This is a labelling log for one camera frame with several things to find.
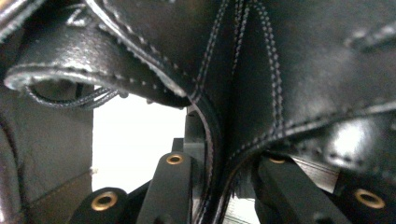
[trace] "black plastic part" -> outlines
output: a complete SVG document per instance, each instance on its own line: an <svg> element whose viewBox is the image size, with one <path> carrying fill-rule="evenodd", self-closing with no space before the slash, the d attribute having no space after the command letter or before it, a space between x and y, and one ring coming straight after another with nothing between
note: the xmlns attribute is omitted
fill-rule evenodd
<svg viewBox="0 0 396 224"><path fill-rule="evenodd" d="M262 158L253 183L259 220L268 223L349 223L332 201L292 160Z"/></svg>
<svg viewBox="0 0 396 224"><path fill-rule="evenodd" d="M184 138L174 138L172 145L172 152L182 152L183 151Z"/></svg>
<svg viewBox="0 0 396 224"><path fill-rule="evenodd" d="M384 201L385 206L372 208L359 202L355 196L359 189L372 192ZM395 192L378 177L341 172L331 199L353 223L396 223Z"/></svg>
<svg viewBox="0 0 396 224"><path fill-rule="evenodd" d="M93 200L105 192L113 192L117 195L117 201L114 205L104 211L95 211L92 209ZM71 217L70 224L113 224L119 223L122 212L127 204L127 194L122 189L104 188L99 189L88 196L75 211Z"/></svg>
<svg viewBox="0 0 396 224"><path fill-rule="evenodd" d="M191 222L195 223L203 206L205 197L205 181L207 168L205 168L205 128L198 113L193 108L188 108L184 131L183 152L192 157L191 183L192 183L192 212Z"/></svg>
<svg viewBox="0 0 396 224"><path fill-rule="evenodd" d="M125 211L122 215L122 218L120 219L120 223L136 223L140 209L143 205L143 201L145 201L149 184L150 181L128 194L128 203L126 204Z"/></svg>
<svg viewBox="0 0 396 224"><path fill-rule="evenodd" d="M175 164L169 163L172 156ZM185 153L164 155L140 210L137 223L190 223L191 222L191 157Z"/></svg>

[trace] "eyelet hole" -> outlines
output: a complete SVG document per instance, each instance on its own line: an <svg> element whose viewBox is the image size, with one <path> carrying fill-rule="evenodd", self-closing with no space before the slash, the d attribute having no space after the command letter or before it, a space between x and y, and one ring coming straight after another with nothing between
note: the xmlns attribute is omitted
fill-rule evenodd
<svg viewBox="0 0 396 224"><path fill-rule="evenodd" d="M171 165L177 165L183 162L183 157L180 155L171 155L166 159L166 162Z"/></svg>
<svg viewBox="0 0 396 224"><path fill-rule="evenodd" d="M282 159L275 159L275 158L270 158L270 161L276 164L282 164L285 162L285 160Z"/></svg>
<svg viewBox="0 0 396 224"><path fill-rule="evenodd" d="M102 193L93 199L91 208L98 212L106 211L108 208L117 203L117 199L117 194L112 191Z"/></svg>
<svg viewBox="0 0 396 224"><path fill-rule="evenodd" d="M355 197L360 203L368 207L374 209L381 209L385 207L384 200L366 189L357 189L355 191Z"/></svg>

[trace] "white wall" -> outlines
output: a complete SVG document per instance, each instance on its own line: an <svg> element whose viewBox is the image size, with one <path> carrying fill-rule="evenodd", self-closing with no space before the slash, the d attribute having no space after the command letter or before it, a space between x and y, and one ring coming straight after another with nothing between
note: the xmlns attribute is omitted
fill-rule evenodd
<svg viewBox="0 0 396 224"><path fill-rule="evenodd" d="M158 160L184 136L185 110L129 95L94 110L92 190L117 187L130 192L154 175Z"/></svg>

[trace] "shoelace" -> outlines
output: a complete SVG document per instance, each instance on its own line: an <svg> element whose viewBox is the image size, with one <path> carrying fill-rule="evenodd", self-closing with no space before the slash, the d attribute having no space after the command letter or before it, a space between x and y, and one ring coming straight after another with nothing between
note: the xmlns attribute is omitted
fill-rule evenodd
<svg viewBox="0 0 396 224"><path fill-rule="evenodd" d="M59 109L66 109L66 108L76 108L79 107L85 110L92 110L101 105L104 105L114 97L120 95L122 98L126 98L127 94L123 94L119 91L113 91L108 88L99 88L89 95L86 96L79 96L74 100L52 100L47 97L40 95L34 88L31 86L25 86L25 90L27 95L38 102L41 105L52 107L52 108L59 108Z"/></svg>

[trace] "leather strap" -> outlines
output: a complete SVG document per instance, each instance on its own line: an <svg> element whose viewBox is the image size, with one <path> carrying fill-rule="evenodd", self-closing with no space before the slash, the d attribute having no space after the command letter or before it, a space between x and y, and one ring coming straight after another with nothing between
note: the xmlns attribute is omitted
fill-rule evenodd
<svg viewBox="0 0 396 224"><path fill-rule="evenodd" d="M65 79L134 93L160 104L184 106L186 99L169 91L147 66L103 30L84 5L73 5L27 26L21 57L8 71L6 85Z"/></svg>

